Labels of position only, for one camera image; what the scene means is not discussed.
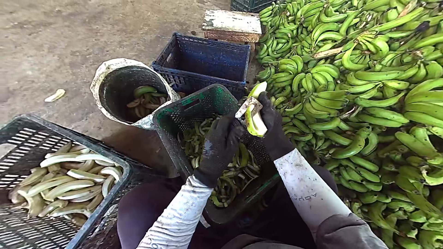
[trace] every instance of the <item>gloved hand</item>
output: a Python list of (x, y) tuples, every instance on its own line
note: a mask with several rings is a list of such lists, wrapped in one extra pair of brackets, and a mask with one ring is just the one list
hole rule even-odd
[(258, 101), (263, 105), (260, 110), (261, 119), (268, 128), (263, 136), (263, 144), (269, 157), (274, 161), (294, 150), (294, 145), (285, 136), (281, 127), (281, 115), (275, 110), (266, 94), (264, 91), (258, 96)]
[(212, 123), (205, 137), (202, 161), (194, 170), (194, 176), (200, 182), (208, 187), (217, 185), (217, 179), (232, 162), (244, 131), (240, 121), (234, 118), (234, 113)]

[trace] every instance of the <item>white painted stool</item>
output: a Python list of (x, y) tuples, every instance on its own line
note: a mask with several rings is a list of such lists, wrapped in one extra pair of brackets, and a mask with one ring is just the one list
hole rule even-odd
[(205, 38), (244, 42), (254, 51), (261, 36), (260, 17), (249, 12), (207, 9), (202, 30)]

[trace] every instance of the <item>concrete floor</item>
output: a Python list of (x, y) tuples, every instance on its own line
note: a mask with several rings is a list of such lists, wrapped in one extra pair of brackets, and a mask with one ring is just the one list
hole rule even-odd
[[(106, 118), (89, 85), (103, 61), (124, 57), (150, 65), (172, 32), (202, 37), (208, 8), (229, 10), (229, 0), (3, 0), (0, 125), (34, 113), (176, 175), (157, 133)], [(58, 88), (65, 96), (45, 103)]]

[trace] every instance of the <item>dark pants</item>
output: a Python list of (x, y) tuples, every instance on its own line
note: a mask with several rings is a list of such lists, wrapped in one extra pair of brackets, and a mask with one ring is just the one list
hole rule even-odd
[[(329, 171), (315, 165), (313, 168), (337, 193), (337, 185)], [(120, 200), (117, 231), (122, 249), (134, 249), (138, 246), (182, 185), (179, 177), (144, 183), (129, 191)], [(311, 232), (298, 214), (282, 182), (269, 191), (265, 199), (268, 207), (248, 226), (239, 226), (236, 223), (205, 228), (198, 223), (188, 248), (220, 248), (243, 233), (306, 249), (315, 248)]]

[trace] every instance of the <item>green plastic crate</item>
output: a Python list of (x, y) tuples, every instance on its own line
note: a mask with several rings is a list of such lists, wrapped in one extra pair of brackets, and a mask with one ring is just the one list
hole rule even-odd
[[(194, 169), (181, 148), (177, 136), (187, 128), (194, 127), (194, 122), (202, 122), (212, 117), (214, 113), (226, 115), (237, 111), (238, 108), (237, 100), (224, 86), (213, 84), (155, 113), (154, 126), (184, 180), (193, 174)], [(280, 180), (274, 163), (265, 152), (261, 138), (246, 133), (241, 140), (257, 159), (261, 166), (261, 174), (226, 208), (216, 207), (208, 200), (203, 216), (210, 224), (224, 224), (232, 221)]]

